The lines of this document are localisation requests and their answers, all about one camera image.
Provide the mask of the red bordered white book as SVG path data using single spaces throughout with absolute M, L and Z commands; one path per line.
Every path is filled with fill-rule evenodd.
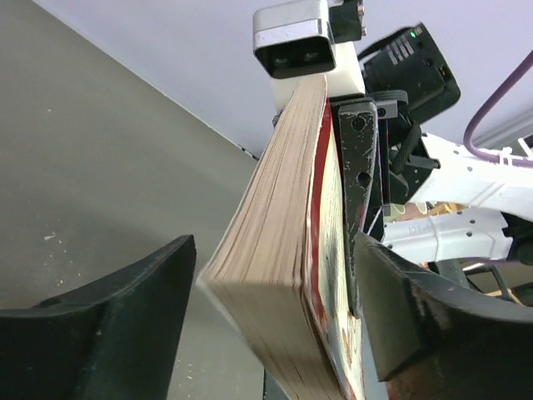
M 326 95 L 322 75 L 296 85 L 198 282 L 289 398 L 362 399 Z

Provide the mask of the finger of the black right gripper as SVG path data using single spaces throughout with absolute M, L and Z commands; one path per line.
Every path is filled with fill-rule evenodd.
M 363 230 L 376 160 L 377 108 L 371 99 L 344 102 L 336 112 L 341 165 L 343 234 L 349 312 L 360 317 L 355 267 L 357 234 Z

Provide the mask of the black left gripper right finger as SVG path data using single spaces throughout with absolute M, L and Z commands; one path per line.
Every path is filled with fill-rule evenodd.
M 425 270 L 359 232 L 356 280 L 390 399 L 532 398 L 532 310 Z

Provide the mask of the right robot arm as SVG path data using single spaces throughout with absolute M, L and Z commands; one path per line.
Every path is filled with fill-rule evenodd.
M 448 258 L 532 261 L 532 161 L 475 147 L 472 130 L 529 71 L 525 59 L 469 122 L 462 144 L 421 131 L 422 123 L 453 106 L 461 91 L 423 24 L 373 43 L 359 64 L 349 43 L 334 47 L 327 73 L 335 133 L 340 139 L 346 269 L 326 305 L 330 317 L 353 317 L 371 280 L 395 283 L 368 304 L 383 321 L 399 315 L 420 289 L 444 313 L 530 327 L 532 312 L 496 304 L 419 266 Z

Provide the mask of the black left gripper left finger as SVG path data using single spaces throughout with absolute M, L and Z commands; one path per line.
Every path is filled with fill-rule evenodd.
M 2 310 L 2 398 L 166 398 L 195 263 L 185 235 L 75 290 Z

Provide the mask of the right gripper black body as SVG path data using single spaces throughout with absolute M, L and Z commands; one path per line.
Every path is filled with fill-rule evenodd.
M 421 142 L 421 126 L 408 112 L 407 94 L 400 90 L 330 100 L 338 157 L 336 112 L 343 103 L 357 99 L 371 99 L 377 108 L 376 160 L 362 232 L 381 240 L 384 219 L 391 215 L 391 206 L 408 203 L 440 164 L 428 156 Z

